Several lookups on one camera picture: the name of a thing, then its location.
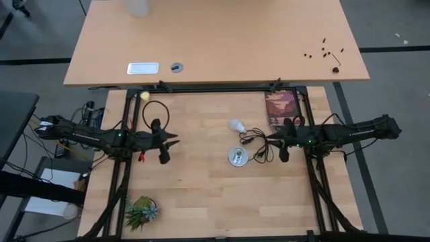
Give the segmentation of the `white paper sheet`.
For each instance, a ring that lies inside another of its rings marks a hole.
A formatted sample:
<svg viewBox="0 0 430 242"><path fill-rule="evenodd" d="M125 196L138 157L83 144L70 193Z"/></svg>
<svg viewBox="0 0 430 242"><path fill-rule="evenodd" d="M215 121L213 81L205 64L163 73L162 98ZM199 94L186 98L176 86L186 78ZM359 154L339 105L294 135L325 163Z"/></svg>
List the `white paper sheet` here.
<svg viewBox="0 0 430 242"><path fill-rule="evenodd" d="M75 182L78 181L80 174L70 171L52 170L45 168L41 175L42 179L47 179L57 185L74 188ZM47 214L54 216L62 216L65 206L70 204L68 202L54 202L51 200L31 197L24 208L25 212L32 212L38 214Z"/></svg>

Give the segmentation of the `white cup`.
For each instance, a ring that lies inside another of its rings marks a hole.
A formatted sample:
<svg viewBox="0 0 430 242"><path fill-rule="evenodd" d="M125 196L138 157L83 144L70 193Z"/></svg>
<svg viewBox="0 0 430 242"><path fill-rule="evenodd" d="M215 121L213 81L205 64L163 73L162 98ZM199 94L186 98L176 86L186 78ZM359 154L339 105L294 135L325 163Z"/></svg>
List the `white cup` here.
<svg viewBox="0 0 430 242"><path fill-rule="evenodd" d="M151 10L150 0L125 0L125 5L133 17L145 17Z"/></svg>

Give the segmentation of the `black power strip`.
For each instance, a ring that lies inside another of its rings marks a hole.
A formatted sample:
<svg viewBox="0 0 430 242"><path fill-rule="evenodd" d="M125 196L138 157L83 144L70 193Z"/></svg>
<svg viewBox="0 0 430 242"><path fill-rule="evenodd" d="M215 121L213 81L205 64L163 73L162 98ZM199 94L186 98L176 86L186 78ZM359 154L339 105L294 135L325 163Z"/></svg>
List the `black power strip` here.
<svg viewBox="0 0 430 242"><path fill-rule="evenodd" d="M95 113L95 102L88 101L83 105L81 114L81 123L86 126L95 126L95 118L93 117Z"/></svg>

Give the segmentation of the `silver desk plate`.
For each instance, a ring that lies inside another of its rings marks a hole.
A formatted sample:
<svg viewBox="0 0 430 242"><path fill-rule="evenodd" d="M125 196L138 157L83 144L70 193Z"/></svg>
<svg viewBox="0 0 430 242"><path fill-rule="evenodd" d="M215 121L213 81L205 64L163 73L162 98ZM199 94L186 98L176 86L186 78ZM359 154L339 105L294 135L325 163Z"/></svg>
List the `silver desk plate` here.
<svg viewBox="0 0 430 242"><path fill-rule="evenodd" d="M159 63L129 63L128 75L156 75L159 72Z"/></svg>

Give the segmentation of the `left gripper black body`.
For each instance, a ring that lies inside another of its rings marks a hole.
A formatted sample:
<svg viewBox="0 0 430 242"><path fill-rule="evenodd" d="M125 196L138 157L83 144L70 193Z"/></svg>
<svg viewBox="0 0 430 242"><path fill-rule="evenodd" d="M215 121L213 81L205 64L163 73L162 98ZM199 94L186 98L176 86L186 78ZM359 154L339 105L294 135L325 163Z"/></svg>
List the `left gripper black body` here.
<svg viewBox="0 0 430 242"><path fill-rule="evenodd" d="M151 149L158 149L160 151L159 161L161 164L167 164L170 161L170 154L166 149L166 142L168 139L164 139L161 131L161 121L156 118L150 124L151 133L137 132L134 140L134 152L140 151L138 161L144 162L145 153Z"/></svg>

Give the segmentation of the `black equipment cart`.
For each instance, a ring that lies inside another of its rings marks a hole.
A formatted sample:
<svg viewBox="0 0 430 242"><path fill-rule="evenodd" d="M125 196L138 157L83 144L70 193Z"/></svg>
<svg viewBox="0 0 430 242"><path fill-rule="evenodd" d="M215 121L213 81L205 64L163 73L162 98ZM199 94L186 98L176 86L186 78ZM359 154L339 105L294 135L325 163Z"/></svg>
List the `black equipment cart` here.
<svg viewBox="0 0 430 242"><path fill-rule="evenodd" d="M34 172L25 170L10 162L6 164L17 170L17 173L0 171L0 195L2 196L0 199L0 208L3 206L5 198L8 196L21 198L21 202L4 236L3 242L25 239L24 236L16 237L15 234L26 213L24 208L31 197L43 198L54 202L68 202L78 207L83 205L85 190L79 191L77 186L82 176L89 171L91 167L90 162L42 157ZM74 188L68 188L66 186L54 184L47 179L42 179L41 175L45 168L79 173L80 177L78 181L75 182Z"/></svg>

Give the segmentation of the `light brown wooden desk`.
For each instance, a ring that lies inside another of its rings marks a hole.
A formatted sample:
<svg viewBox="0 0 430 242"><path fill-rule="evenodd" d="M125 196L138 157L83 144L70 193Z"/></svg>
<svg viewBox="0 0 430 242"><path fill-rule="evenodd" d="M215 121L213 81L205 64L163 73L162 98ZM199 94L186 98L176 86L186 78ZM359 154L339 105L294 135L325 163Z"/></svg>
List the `light brown wooden desk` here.
<svg viewBox="0 0 430 242"><path fill-rule="evenodd" d="M159 72L128 75L129 63L159 63ZM181 63L182 72L173 73L173 63ZM145 17L131 16L122 0L93 1L64 84L261 83L277 78L369 79L339 0L151 0Z"/></svg>

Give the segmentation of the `white lightbulb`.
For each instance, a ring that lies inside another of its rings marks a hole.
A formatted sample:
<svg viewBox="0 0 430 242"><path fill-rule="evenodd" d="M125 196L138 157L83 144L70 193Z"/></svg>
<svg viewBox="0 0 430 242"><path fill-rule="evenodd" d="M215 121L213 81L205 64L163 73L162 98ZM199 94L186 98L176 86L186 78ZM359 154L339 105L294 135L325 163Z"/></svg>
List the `white lightbulb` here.
<svg viewBox="0 0 430 242"><path fill-rule="evenodd" d="M247 129L245 128L244 124L238 120L238 119L233 119L229 122L229 127L232 130L235 130L241 134L244 134L247 132Z"/></svg>

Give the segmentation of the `black side desk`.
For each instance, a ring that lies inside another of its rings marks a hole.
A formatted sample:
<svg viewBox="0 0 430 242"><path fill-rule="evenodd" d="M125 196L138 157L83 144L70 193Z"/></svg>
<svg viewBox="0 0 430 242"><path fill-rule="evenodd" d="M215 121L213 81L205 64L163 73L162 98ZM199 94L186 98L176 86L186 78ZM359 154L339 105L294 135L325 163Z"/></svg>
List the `black side desk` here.
<svg viewBox="0 0 430 242"><path fill-rule="evenodd" d="M9 158L38 100L35 93L0 91L0 160Z"/></svg>

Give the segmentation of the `potted succulent plant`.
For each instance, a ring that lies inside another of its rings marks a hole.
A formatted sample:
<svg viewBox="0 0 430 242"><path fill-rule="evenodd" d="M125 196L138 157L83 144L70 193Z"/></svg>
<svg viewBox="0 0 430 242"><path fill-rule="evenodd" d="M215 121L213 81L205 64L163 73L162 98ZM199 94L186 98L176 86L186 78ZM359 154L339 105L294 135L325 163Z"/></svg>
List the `potted succulent plant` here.
<svg viewBox="0 0 430 242"><path fill-rule="evenodd" d="M146 223L153 221L159 213L157 203L148 196L141 196L136 201L132 202L126 199L126 211L124 218L126 226L133 232L136 229L142 230Z"/></svg>

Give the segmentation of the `translucent plastic cup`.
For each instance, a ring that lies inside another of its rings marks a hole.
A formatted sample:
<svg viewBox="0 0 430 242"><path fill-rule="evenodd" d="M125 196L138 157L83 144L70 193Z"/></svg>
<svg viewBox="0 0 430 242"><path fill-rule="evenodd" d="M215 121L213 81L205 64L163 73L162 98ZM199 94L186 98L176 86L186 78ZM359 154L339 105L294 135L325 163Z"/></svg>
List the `translucent plastic cup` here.
<svg viewBox="0 0 430 242"><path fill-rule="evenodd" d="M67 204L62 215L66 220L73 220L80 215L80 208L75 204Z"/></svg>

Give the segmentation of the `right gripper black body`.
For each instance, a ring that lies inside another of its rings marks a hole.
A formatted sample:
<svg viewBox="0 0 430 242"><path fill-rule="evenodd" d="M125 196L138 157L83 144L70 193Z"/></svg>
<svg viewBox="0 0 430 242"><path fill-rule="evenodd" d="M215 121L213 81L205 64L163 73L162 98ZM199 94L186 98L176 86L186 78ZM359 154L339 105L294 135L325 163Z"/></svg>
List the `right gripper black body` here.
<svg viewBox="0 0 430 242"><path fill-rule="evenodd" d="M283 163L289 161L289 147L300 147L304 136L304 117L285 118L284 126L280 130L283 143L279 148L279 158Z"/></svg>

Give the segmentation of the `black power brick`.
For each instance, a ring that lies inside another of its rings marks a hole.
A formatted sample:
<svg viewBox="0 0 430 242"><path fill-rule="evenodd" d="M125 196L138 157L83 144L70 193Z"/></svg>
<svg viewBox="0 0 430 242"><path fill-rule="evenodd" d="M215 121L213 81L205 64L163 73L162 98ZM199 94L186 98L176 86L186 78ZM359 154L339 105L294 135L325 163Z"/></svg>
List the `black power brick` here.
<svg viewBox="0 0 430 242"><path fill-rule="evenodd" d="M56 144L56 149L54 152L54 157L57 159L65 158L69 156L69 151L67 149L67 146L62 143Z"/></svg>

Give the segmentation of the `black stand leg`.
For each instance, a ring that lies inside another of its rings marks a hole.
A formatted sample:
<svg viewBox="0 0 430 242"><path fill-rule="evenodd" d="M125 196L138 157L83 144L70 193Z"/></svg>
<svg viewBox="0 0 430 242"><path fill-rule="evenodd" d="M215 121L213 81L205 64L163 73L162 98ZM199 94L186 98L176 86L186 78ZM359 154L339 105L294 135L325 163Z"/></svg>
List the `black stand leg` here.
<svg viewBox="0 0 430 242"><path fill-rule="evenodd" d="M22 12L26 17L30 17L30 12L26 9L27 0L12 0L12 7Z"/></svg>

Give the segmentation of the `book with sunset cover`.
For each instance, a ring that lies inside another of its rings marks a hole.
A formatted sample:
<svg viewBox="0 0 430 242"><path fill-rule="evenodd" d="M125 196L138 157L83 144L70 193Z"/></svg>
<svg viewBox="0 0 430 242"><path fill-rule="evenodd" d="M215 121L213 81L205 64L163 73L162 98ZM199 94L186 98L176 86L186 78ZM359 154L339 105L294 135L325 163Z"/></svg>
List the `book with sunset cover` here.
<svg viewBox="0 0 430 242"><path fill-rule="evenodd" d="M271 128L283 126L285 118L293 120L300 114L299 104L292 90L265 92L265 106Z"/></svg>

